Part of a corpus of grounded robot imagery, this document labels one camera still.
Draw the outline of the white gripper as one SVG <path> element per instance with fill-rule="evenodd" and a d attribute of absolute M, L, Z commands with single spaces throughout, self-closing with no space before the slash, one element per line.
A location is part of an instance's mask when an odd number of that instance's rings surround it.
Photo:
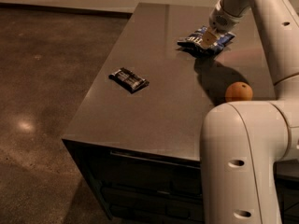
<path fill-rule="evenodd" d="M 201 47 L 208 49 L 217 41 L 217 31 L 219 33 L 230 32 L 239 22 L 240 18 L 226 12 L 221 1 L 218 1 L 209 15 L 209 27 L 202 36 Z"/>

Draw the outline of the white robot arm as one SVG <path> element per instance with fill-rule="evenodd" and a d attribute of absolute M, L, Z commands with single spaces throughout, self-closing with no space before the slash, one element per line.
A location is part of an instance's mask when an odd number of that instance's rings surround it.
<path fill-rule="evenodd" d="M 220 0 L 210 39 L 230 31 L 252 10 L 276 100 L 218 105 L 200 134 L 206 224 L 282 224 L 276 161 L 298 156 L 299 19 L 289 0 Z"/>

